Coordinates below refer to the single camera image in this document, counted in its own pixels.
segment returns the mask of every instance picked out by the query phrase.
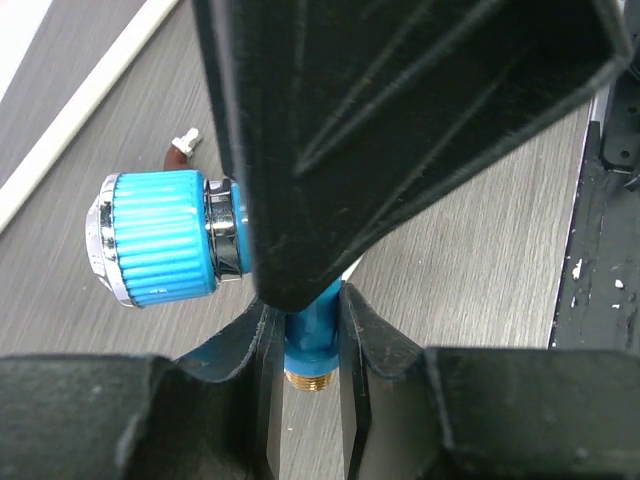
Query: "wood grain surface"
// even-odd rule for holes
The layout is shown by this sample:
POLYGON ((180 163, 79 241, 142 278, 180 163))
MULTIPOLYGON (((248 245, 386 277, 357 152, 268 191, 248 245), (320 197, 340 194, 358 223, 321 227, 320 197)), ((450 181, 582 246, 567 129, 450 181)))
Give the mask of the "wood grain surface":
MULTIPOLYGON (((142 0, 54 1, 0 103, 0 183, 73 94, 142 0)), ((372 248, 352 277, 423 345, 545 347, 586 110, 570 115, 372 248)), ((221 176, 190 3, 171 15, 0 236, 0 354, 180 355, 238 315, 250 278, 211 298, 133 311, 90 271, 84 218, 104 177, 159 169, 189 127, 194 165, 221 176)), ((285 479, 342 478, 338 388, 285 388, 285 479)))

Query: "white paint chip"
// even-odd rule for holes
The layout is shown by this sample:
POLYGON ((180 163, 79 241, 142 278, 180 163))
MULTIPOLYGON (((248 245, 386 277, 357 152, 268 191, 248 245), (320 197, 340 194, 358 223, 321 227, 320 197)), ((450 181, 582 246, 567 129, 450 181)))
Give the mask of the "white paint chip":
POLYGON ((582 270, 582 259, 578 260, 575 268, 571 271, 574 280, 580 279, 580 271, 582 270))

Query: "gold threaded fitting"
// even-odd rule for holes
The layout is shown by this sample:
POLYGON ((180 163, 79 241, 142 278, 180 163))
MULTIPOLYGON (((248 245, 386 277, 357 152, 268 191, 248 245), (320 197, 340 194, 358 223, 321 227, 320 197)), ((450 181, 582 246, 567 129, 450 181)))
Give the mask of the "gold threaded fitting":
POLYGON ((321 375, 319 377, 303 377, 302 375, 296 375, 295 373, 289 372, 287 370, 284 371, 284 374, 287 377, 287 380, 296 387, 298 390, 302 390, 303 392, 319 392, 327 388, 333 379, 336 377, 336 371, 329 372, 326 375, 321 375))

